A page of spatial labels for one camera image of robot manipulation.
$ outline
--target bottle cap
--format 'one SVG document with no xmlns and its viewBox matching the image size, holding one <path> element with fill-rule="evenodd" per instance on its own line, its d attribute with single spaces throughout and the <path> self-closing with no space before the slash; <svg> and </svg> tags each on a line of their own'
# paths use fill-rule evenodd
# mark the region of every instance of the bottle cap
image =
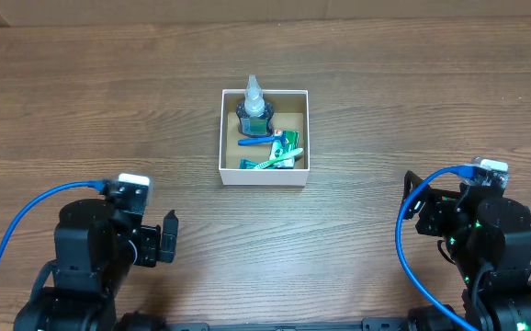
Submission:
<svg viewBox="0 0 531 331">
<path fill-rule="evenodd" d="M 264 102 L 264 92 L 257 84 L 257 79 L 254 74 L 249 76 L 247 89 L 245 90 L 245 112 L 252 117 L 261 116 L 266 110 L 266 103 Z"/>
</svg>

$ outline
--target bottle label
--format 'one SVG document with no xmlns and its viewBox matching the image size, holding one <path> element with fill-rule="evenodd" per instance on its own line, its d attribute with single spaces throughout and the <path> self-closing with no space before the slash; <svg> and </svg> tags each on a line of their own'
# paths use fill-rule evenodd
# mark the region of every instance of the bottle label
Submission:
<svg viewBox="0 0 531 331">
<path fill-rule="evenodd" d="M 267 136 L 268 119 L 240 119 L 243 133 Z"/>
</svg>

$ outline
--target cardboard box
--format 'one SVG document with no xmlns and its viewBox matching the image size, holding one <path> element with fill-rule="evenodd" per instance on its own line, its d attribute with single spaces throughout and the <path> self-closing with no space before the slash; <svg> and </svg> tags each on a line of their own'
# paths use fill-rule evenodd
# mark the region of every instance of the cardboard box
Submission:
<svg viewBox="0 0 531 331">
<path fill-rule="evenodd" d="M 309 130 L 309 92 L 302 90 L 264 90 L 264 99 L 274 106 L 274 129 L 299 132 L 299 147 L 304 149 L 294 169 L 239 169 L 242 158 L 264 162 L 269 158 L 271 143 L 239 146 L 247 137 L 239 132 L 237 104 L 244 99 L 244 89 L 222 91 L 220 105 L 219 172 L 223 185 L 306 185 L 311 170 Z"/>
</svg>

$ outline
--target wood grain surface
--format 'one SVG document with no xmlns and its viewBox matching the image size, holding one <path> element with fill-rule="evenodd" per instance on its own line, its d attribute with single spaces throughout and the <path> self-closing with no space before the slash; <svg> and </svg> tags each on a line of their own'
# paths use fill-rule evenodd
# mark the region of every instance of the wood grain surface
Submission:
<svg viewBox="0 0 531 331">
<path fill-rule="evenodd" d="M 223 88 L 308 89 L 304 189 L 220 182 Z M 473 155 L 510 164 L 531 207 L 531 17 L 0 29 L 0 239 L 42 191 L 121 171 L 155 180 L 144 222 L 180 218 L 175 263 L 133 268 L 118 313 L 170 322 L 347 321 L 427 302 L 401 270 L 394 223 L 407 169 Z M 454 188 L 454 178 L 435 185 Z M 54 257 L 66 203 L 18 226 L 0 264 L 9 330 Z M 405 252 L 459 313 L 464 287 L 414 222 Z"/>
</svg>

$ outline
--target toothbrush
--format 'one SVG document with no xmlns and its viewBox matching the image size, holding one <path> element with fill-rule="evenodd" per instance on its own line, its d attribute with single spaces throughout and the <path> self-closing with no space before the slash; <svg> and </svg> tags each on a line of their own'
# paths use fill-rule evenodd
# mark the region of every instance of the toothbrush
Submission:
<svg viewBox="0 0 531 331">
<path fill-rule="evenodd" d="M 267 167 L 271 166 L 276 162 L 284 161 L 286 159 L 289 159 L 290 157 L 298 156 L 302 154 L 302 151 L 304 151 L 302 148 L 293 149 L 290 152 L 282 154 L 273 160 L 265 161 L 260 163 L 259 165 L 256 165 L 254 169 L 266 169 Z"/>
</svg>

